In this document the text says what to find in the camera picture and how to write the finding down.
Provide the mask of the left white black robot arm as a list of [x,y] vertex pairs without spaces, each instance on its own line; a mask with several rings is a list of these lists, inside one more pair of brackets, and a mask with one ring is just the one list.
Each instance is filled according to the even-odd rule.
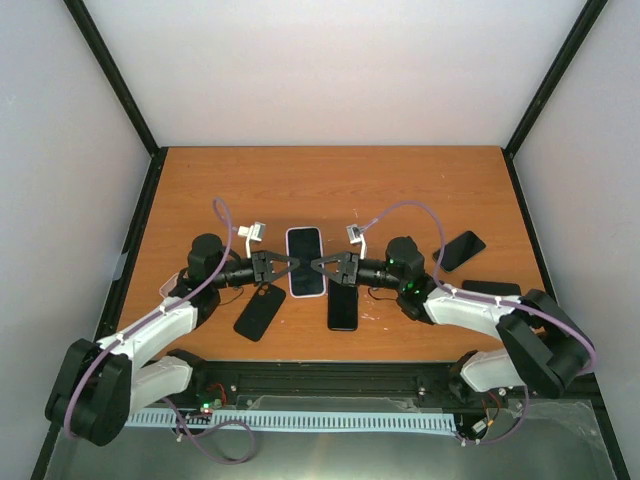
[[208,378],[187,352],[158,354],[204,324],[224,288],[270,284],[297,269],[299,259],[260,250],[241,258],[212,234],[197,236],[175,285],[150,313],[97,341],[67,350],[44,415],[71,437],[110,443],[129,417],[163,397],[201,400]]

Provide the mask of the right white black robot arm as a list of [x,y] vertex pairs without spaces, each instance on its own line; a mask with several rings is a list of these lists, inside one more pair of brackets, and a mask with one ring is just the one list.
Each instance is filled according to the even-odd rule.
[[424,256],[410,237],[396,237],[382,260],[354,252],[314,259],[314,271],[343,286],[393,290],[411,320],[454,326],[499,340],[498,350],[471,351],[452,368],[458,396],[508,387],[528,387],[561,397],[595,361],[590,340],[546,292],[496,296],[441,284],[427,274]]

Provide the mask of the white phone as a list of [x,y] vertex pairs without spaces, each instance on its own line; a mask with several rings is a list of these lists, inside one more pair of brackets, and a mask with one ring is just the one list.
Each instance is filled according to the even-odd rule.
[[287,255],[300,265],[289,273],[290,292],[295,298],[315,298],[326,290],[324,277],[311,268],[322,256],[321,233],[317,227],[294,227],[286,232]]

